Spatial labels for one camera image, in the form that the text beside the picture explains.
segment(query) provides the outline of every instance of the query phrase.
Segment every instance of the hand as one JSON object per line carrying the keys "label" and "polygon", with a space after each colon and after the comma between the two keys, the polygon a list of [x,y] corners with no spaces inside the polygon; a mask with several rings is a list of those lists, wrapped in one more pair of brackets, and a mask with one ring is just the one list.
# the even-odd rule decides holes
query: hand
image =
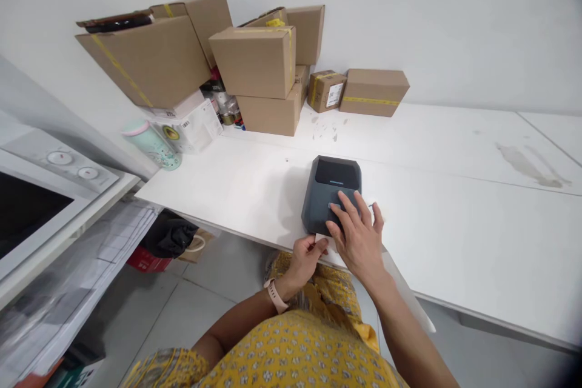
{"label": "hand", "polygon": [[344,204],[346,211],[341,210],[334,203],[331,203],[331,208],[338,216],[344,231],[342,232],[333,221],[326,221],[326,225],[335,240],[341,259],[364,284],[365,281],[373,281],[386,274],[381,251],[384,220],[380,208],[374,203],[372,205],[374,224],[372,225],[372,214],[361,194],[356,191],[354,197],[362,217],[360,218],[358,210],[350,202],[350,199],[340,191],[339,199]]}
{"label": "hand", "polygon": [[283,301],[290,300],[311,279],[317,261],[327,254],[327,244],[325,238],[316,242],[315,235],[295,241],[289,270],[275,281],[275,288]]}

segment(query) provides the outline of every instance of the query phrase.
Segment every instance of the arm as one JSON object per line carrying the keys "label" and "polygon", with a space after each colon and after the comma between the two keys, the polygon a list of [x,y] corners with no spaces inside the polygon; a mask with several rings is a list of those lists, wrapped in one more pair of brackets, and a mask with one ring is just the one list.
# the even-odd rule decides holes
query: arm
{"label": "arm", "polygon": [[[317,261],[326,253],[326,247],[327,240],[315,242],[315,235],[295,241],[289,270],[275,280],[275,289],[283,301],[289,301],[313,276]],[[213,368],[255,326],[275,315],[275,305],[267,290],[262,289],[225,313],[192,350],[202,355]]]}
{"label": "arm", "polygon": [[384,221],[377,204],[372,214],[360,193],[355,193],[361,212],[348,197],[339,192],[346,211],[332,204],[344,232],[332,221],[327,228],[332,234],[339,255],[348,269],[362,282],[380,316],[382,329],[396,369],[411,388],[457,387],[457,381],[447,368],[432,341],[424,333],[404,302],[392,276],[382,261],[382,228]]}

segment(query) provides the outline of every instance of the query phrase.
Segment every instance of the black label printer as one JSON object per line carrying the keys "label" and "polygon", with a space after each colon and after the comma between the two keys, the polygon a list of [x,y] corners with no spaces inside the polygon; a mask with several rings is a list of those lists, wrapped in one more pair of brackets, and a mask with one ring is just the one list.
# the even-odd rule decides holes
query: black label printer
{"label": "black label printer", "polygon": [[318,156],[313,160],[307,192],[303,201],[301,220],[307,233],[331,236],[326,221],[335,222],[343,230],[340,219],[333,213],[330,203],[346,210],[338,197],[342,191],[360,211],[353,196],[354,191],[362,194],[362,172],[356,161]]}

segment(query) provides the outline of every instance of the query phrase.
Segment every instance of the stain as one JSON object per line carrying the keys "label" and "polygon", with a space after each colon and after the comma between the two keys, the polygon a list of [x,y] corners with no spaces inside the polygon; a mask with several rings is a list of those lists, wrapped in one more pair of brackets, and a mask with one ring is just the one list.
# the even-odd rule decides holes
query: stain
{"label": "stain", "polygon": [[511,146],[506,147],[504,145],[495,143],[497,150],[501,152],[501,156],[505,159],[515,171],[520,172],[524,176],[535,179],[539,185],[550,187],[550,188],[562,188],[563,184],[571,185],[572,182],[564,179],[558,174],[558,172],[546,161],[546,159],[538,153],[533,147],[525,146],[530,152],[532,152],[536,158],[542,162],[547,169],[551,172],[552,176],[547,176],[542,174],[537,167],[532,164],[532,162],[517,149],[517,147]]}

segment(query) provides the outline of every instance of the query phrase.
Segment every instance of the black screen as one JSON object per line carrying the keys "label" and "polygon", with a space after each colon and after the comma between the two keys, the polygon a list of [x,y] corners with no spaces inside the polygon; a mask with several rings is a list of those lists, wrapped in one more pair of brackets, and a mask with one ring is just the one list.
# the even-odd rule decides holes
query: black screen
{"label": "black screen", "polygon": [[0,172],[0,259],[73,199]]}
{"label": "black screen", "polygon": [[340,188],[359,189],[358,172],[349,164],[326,161],[320,158],[317,163],[315,180],[326,185],[334,185]]}

